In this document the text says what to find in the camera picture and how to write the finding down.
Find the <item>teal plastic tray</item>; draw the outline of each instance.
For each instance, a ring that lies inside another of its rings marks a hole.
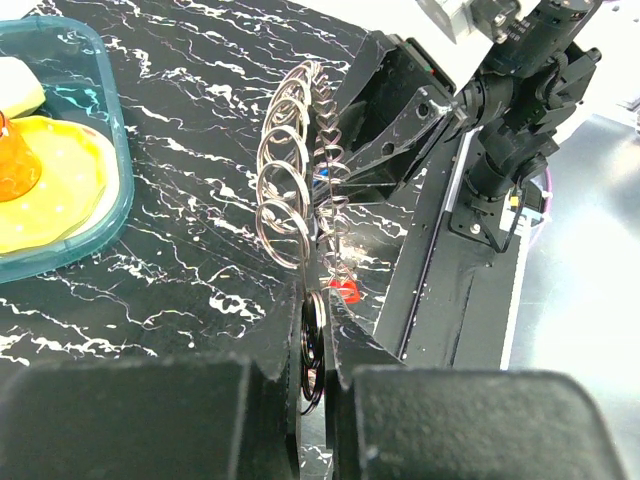
[[[35,114],[87,125],[111,140],[120,178],[116,203],[92,229],[44,247],[0,255],[4,283],[68,265],[117,239],[131,209],[133,173],[113,72],[94,30],[63,17],[0,22],[0,56],[19,58],[44,85],[47,100]]]

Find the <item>white wall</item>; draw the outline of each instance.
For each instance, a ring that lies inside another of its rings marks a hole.
[[[38,0],[0,0],[0,21],[24,17]]]

